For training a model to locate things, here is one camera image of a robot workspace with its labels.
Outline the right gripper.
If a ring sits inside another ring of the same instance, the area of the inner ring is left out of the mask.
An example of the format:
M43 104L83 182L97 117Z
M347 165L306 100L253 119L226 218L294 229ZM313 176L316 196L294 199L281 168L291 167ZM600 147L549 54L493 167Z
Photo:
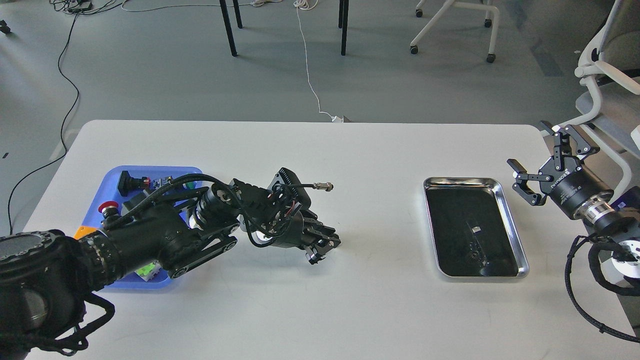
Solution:
M542 165L539 172L530 174L516 160L507 159L514 170L515 183L512 185L517 194L533 207L543 206L547 196L570 219L580 219L576 211L593 196L606 201L613 197L614 191L589 168L584 159L598 153L601 148L573 125L552 127L548 121L540 121L541 127L553 137L553 152ZM528 182L540 182L544 195L535 193Z

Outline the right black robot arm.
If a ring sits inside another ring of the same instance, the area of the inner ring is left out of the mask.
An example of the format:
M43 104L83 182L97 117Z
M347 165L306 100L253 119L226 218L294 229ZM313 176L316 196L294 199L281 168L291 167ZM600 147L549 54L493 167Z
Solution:
M541 127L554 140L553 152L537 173L528 173L513 158L507 164L513 170L514 191L532 207L552 200L571 220L581 220L588 235L572 242L564 267L567 295L577 312L603 334L638 343L637 336L620 332L589 315L578 303L572 289L573 260L584 244L590 272L602 288L625 297L639 296L639 210L610 205L614 191L585 165L585 159L599 152L594 141L586 139L575 126Z

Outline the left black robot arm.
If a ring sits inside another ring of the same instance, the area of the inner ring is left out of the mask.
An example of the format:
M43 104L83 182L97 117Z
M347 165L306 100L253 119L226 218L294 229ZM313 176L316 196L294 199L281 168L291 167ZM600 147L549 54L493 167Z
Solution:
M284 167L266 188L190 173L122 205L103 203L102 225L80 239L57 229L3 236L1 358L85 350L115 314L99 290L153 262L178 278L232 249L239 228L257 248L298 248L317 264L341 240L311 211L307 189L333 188L301 183Z

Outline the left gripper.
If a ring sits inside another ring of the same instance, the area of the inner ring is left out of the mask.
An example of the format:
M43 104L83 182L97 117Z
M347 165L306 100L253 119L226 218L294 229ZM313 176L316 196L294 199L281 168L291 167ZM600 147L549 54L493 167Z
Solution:
M260 243L270 243L277 248L299 248L306 251L311 265L318 264L327 253L340 246L341 240L336 229L326 226L315 218L303 217L301 212L295 214L285 232L275 238L260 233Z

